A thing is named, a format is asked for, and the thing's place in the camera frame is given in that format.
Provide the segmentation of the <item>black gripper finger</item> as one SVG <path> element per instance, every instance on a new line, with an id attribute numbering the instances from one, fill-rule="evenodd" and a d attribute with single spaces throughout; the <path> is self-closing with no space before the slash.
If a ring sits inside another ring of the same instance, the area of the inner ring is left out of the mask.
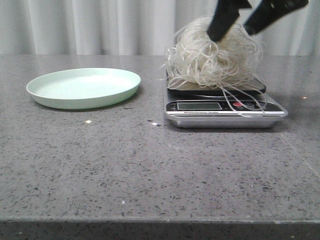
<path id="1" fill-rule="evenodd" d="M 239 18 L 239 10 L 251 8 L 248 0 L 218 0 L 215 13 L 206 31 L 210 40 L 213 42 L 222 40 Z"/>
<path id="2" fill-rule="evenodd" d="M 278 19 L 305 7 L 308 0 L 262 0 L 243 27 L 249 36 L 268 28 Z"/>

